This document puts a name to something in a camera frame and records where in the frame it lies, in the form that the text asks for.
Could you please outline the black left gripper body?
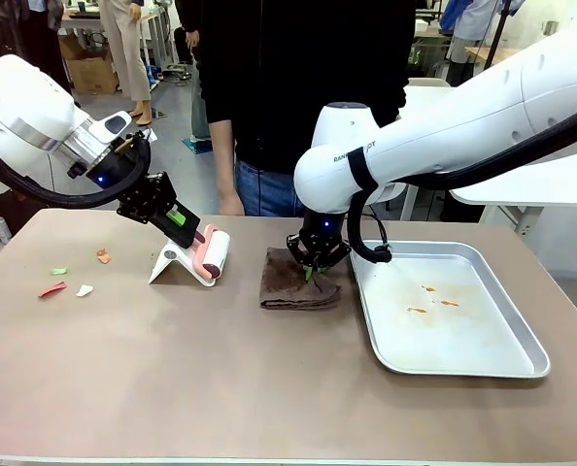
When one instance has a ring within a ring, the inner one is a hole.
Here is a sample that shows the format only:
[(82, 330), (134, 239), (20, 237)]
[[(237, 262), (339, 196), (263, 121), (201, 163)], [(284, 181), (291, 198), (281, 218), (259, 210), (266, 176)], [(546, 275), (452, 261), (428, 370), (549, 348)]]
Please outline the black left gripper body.
[(139, 223), (166, 215), (176, 204), (177, 194), (166, 172), (147, 174), (122, 193), (117, 214)]

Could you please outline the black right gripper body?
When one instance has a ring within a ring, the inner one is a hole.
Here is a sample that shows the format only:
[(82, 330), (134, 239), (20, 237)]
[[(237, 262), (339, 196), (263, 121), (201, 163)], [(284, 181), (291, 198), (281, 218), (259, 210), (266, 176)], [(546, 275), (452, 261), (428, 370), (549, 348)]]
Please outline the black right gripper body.
[(332, 251), (343, 243), (344, 214), (323, 214), (306, 208), (299, 232), (300, 242), (308, 253)]

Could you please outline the person's right hand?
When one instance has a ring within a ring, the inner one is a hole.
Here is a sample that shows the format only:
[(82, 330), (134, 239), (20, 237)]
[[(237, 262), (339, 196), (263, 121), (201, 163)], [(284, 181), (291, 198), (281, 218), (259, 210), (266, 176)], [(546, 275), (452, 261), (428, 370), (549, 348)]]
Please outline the person's right hand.
[(235, 191), (220, 194), (220, 214), (222, 216), (243, 216), (245, 214), (243, 203)]

